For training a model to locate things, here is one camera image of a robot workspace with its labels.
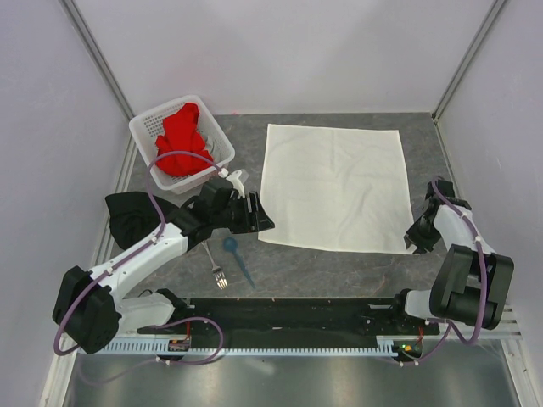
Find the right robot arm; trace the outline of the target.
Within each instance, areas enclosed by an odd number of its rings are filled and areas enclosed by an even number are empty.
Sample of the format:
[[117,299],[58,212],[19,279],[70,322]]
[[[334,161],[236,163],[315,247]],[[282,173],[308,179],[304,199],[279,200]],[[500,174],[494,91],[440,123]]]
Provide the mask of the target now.
[[428,183],[423,212],[404,241],[415,254],[431,252],[438,242],[447,253],[429,290],[405,289],[399,295],[400,305],[388,314],[395,332],[410,332],[419,319],[460,322],[476,332],[497,328],[514,263],[484,240],[472,207],[456,196],[452,182],[437,177]]

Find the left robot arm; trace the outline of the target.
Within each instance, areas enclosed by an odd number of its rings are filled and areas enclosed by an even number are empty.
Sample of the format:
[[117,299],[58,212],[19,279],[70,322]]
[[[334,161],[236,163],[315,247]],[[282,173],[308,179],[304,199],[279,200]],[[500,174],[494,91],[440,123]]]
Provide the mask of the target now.
[[125,250],[90,270],[74,266],[65,272],[53,307],[56,337],[67,334],[75,349],[95,354],[120,329],[160,326],[177,333],[186,313],[163,294],[149,299],[127,294],[165,263],[182,257],[208,240],[213,231],[249,234],[274,228],[257,192],[244,192],[231,178],[213,178],[181,206],[145,192],[123,192],[106,198],[113,216],[111,233]]

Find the white cloth napkin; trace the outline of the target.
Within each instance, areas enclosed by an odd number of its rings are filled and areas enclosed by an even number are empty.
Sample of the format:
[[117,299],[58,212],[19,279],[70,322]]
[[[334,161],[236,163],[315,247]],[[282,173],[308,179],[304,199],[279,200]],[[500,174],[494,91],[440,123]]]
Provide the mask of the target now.
[[267,127],[260,201],[265,243],[331,252],[409,254],[413,223],[400,133]]

